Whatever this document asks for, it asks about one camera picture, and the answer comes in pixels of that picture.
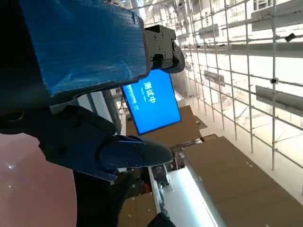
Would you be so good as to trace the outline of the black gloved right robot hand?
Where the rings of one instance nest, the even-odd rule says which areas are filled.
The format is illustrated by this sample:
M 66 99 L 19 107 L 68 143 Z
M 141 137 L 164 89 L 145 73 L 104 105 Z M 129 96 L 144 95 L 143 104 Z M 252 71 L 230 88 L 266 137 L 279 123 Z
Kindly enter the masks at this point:
M 78 227 L 116 227 L 118 216 L 134 176 L 120 173 L 118 184 L 105 181 L 84 173 L 73 172 Z

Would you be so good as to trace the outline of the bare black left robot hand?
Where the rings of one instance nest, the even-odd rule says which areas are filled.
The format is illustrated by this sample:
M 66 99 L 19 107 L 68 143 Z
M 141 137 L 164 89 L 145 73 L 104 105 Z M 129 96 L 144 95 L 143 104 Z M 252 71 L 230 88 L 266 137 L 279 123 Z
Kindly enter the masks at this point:
M 146 28 L 133 11 L 101 0 L 1 1 L 1 133 L 35 137 L 48 162 L 107 181 L 119 168 L 169 162 L 166 146 L 119 135 L 110 121 L 68 102 L 152 70 L 181 72 L 175 40 L 174 30 Z

